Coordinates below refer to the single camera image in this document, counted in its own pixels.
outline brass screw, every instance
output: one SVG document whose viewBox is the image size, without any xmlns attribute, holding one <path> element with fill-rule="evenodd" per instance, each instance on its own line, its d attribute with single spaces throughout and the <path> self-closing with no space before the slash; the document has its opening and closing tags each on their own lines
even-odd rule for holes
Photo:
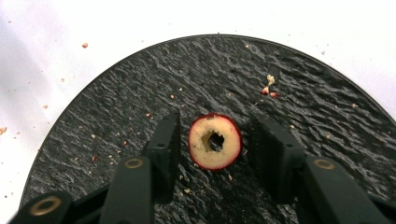
<svg viewBox="0 0 396 224">
<path fill-rule="evenodd" d="M 325 170 L 332 170 L 335 168 L 334 164 L 332 164 L 330 161 L 326 161 L 326 160 L 314 160 L 314 164 L 317 167 L 320 167 Z"/>
<path fill-rule="evenodd" d="M 134 169 L 143 165 L 143 161 L 140 159 L 130 159 L 124 163 L 125 167 L 128 169 Z"/>
<path fill-rule="evenodd" d="M 40 208 L 40 206 L 43 203 L 52 203 L 49 207 L 46 208 Z M 43 216 L 46 215 L 53 210 L 55 210 L 59 205 L 61 205 L 62 200 L 58 197 L 55 196 L 49 196 L 48 198 L 45 198 L 38 203 L 35 203 L 31 208 L 30 208 L 30 214 L 32 214 L 35 217 Z"/>
</svg>

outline apple core hole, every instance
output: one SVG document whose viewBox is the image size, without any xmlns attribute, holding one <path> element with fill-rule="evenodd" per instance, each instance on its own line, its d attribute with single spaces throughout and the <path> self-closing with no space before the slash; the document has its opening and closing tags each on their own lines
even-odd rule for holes
<svg viewBox="0 0 396 224">
<path fill-rule="evenodd" d="M 224 143 L 224 138 L 223 136 L 220 136 L 217 133 L 212 133 L 209 139 L 207 139 L 207 143 L 209 144 L 210 149 L 219 152 L 222 150 L 222 144 Z"/>
</svg>

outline textured stone surface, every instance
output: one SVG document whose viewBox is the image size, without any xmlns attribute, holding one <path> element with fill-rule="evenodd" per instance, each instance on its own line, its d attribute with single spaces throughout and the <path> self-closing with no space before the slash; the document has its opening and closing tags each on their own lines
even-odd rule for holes
<svg viewBox="0 0 396 224">
<path fill-rule="evenodd" d="M 260 94 L 268 74 L 276 78 L 270 89 L 278 91 L 276 99 Z M 106 185 L 117 162 L 140 154 L 158 120 L 175 108 L 181 112 L 183 178 L 174 201 L 156 205 L 157 223 L 297 222 L 292 206 L 273 204 L 258 184 L 245 155 L 246 139 L 242 155 L 229 168 L 208 172 L 193 166 L 187 133 L 199 115 L 210 111 L 232 117 L 242 130 L 249 113 L 293 125 L 290 131 L 307 153 L 331 157 L 364 190 L 396 202 L 396 125 L 371 98 L 294 49 L 206 35 L 141 50 L 85 88 L 42 145 L 21 203 L 51 190 L 66 190 L 78 199 Z"/>
</svg>

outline apple flesh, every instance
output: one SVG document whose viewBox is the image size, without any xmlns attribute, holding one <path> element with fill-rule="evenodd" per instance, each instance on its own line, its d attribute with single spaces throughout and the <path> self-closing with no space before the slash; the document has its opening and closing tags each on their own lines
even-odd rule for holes
<svg viewBox="0 0 396 224">
<path fill-rule="evenodd" d="M 219 170 L 229 166 L 242 148 L 241 132 L 228 116 L 209 113 L 191 125 L 191 158 L 203 169 Z"/>
</svg>

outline white background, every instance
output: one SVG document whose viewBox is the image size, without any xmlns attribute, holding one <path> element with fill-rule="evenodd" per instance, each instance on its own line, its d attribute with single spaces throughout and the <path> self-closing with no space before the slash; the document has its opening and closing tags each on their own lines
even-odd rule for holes
<svg viewBox="0 0 396 224">
<path fill-rule="evenodd" d="M 0 223 L 16 213 L 37 150 L 73 98 L 112 64 L 165 40 L 221 33 L 284 44 L 343 73 L 395 119 L 395 8 L 392 1 L 0 0 L 0 128 L 7 127 Z"/>
</svg>

